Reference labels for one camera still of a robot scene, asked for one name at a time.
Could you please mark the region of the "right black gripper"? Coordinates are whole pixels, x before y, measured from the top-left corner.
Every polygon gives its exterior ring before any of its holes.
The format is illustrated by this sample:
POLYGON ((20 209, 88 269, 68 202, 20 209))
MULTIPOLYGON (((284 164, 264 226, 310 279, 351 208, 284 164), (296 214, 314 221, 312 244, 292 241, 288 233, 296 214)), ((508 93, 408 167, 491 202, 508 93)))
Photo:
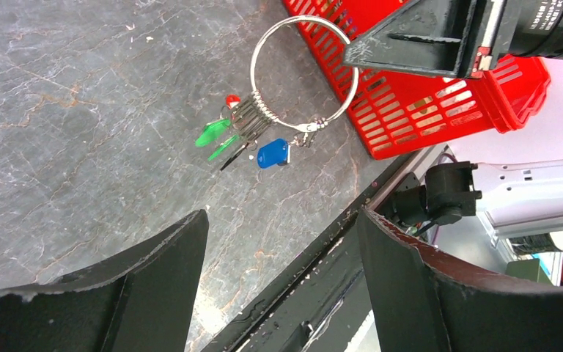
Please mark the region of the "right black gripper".
POLYGON ((507 2, 408 1, 345 47, 343 64, 478 79, 493 69, 507 2))

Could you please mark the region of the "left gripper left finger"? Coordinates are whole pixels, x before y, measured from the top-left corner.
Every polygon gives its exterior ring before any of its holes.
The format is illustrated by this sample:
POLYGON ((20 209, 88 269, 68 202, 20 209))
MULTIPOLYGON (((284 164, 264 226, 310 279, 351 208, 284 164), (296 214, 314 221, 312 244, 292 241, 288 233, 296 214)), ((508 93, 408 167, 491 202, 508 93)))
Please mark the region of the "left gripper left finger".
POLYGON ((0 289, 0 351, 182 351, 208 230, 195 210, 46 285, 0 289))

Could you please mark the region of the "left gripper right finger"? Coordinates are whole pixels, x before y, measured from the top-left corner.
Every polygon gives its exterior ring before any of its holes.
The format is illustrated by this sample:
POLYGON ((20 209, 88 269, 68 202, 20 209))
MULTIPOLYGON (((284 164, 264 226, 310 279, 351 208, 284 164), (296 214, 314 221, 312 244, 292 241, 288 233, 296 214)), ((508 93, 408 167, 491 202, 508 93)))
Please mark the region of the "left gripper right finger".
POLYGON ((480 268, 370 210, 356 232, 382 351, 563 351, 563 287, 480 268))

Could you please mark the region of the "green key tag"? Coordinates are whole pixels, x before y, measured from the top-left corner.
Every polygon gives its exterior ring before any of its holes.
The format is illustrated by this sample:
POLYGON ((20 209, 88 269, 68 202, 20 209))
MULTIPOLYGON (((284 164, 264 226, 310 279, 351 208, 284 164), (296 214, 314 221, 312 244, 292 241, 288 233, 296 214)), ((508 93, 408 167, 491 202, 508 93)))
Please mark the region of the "green key tag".
POLYGON ((219 119, 206 124, 200 136, 195 141, 196 147, 205 147, 222 136, 230 127, 229 119, 219 119))

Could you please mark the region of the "blue key tag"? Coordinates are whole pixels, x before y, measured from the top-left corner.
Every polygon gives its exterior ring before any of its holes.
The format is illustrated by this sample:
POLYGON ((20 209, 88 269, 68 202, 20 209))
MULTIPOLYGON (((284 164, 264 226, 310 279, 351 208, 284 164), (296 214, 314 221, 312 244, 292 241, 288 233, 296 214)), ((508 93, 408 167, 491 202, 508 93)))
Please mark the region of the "blue key tag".
POLYGON ((290 162, 291 145, 285 139, 276 139, 262 146, 257 153, 257 165, 260 169, 272 166, 284 166, 290 162))

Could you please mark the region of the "red key tag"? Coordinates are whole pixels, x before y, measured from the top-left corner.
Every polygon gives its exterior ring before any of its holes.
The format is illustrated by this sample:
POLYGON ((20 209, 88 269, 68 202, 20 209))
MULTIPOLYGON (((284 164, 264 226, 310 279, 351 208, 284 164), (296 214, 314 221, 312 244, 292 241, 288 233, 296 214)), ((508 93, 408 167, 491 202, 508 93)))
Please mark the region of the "red key tag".
POLYGON ((240 102, 241 102, 241 99, 238 95, 229 94, 225 98, 225 104, 229 109, 233 109, 240 102))

